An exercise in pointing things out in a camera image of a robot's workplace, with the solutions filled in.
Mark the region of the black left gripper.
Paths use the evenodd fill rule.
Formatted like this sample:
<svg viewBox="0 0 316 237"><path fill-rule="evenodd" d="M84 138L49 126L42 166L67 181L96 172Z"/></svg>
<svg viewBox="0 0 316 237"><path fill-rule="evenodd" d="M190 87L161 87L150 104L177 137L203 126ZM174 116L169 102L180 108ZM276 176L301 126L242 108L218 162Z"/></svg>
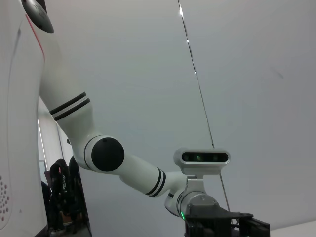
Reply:
<svg viewBox="0 0 316 237"><path fill-rule="evenodd" d="M184 215L186 237L270 237L270 224L252 214L229 212L216 205L189 204Z"/></svg>

